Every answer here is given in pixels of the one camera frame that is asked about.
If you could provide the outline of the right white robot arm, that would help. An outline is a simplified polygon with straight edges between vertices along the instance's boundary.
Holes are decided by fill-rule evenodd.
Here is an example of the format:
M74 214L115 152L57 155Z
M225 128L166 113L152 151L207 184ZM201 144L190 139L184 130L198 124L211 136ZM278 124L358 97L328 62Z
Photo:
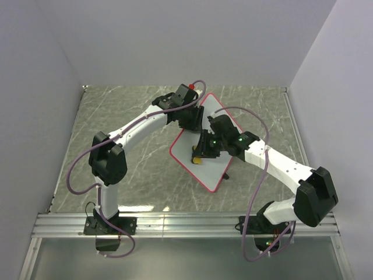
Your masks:
M270 202L257 213L261 232L270 233L278 224L290 221L301 221L314 228L339 202L328 170L297 163L248 131L212 134L204 129L192 149L192 157L217 158L221 152L266 170L295 195L292 199Z

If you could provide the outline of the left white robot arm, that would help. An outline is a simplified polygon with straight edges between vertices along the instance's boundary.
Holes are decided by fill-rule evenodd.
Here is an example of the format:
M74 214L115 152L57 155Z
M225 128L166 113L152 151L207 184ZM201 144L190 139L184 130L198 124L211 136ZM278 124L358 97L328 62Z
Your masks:
M176 92L155 98L146 110L109 134L98 132L92 143L89 166L95 179L97 204L93 211L97 227L105 235L119 229L118 183L127 173L126 155L146 136L177 121L193 132L202 128L200 95L181 85Z

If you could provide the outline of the yellow whiteboard eraser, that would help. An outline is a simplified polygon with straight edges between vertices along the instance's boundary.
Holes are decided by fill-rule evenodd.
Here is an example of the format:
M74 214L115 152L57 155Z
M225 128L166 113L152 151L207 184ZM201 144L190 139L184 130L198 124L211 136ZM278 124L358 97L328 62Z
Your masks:
M195 165L200 165L202 163L202 159L200 157L193 157L191 162Z

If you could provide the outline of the red framed whiteboard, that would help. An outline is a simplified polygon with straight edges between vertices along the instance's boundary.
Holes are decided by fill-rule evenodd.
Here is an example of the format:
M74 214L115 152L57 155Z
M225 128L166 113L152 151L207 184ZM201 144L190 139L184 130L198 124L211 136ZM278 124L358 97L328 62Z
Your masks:
M213 94L208 93L201 101L205 109L202 118L202 128L209 129L210 123L207 119L216 110L225 107ZM240 125L227 110L219 111L216 116L227 115L233 125L242 133ZM224 174L228 170L233 157L228 152L221 152L215 159L202 159L200 164L192 163L192 148L198 144L200 132L182 130L170 146L170 155L210 193L214 193L221 183Z

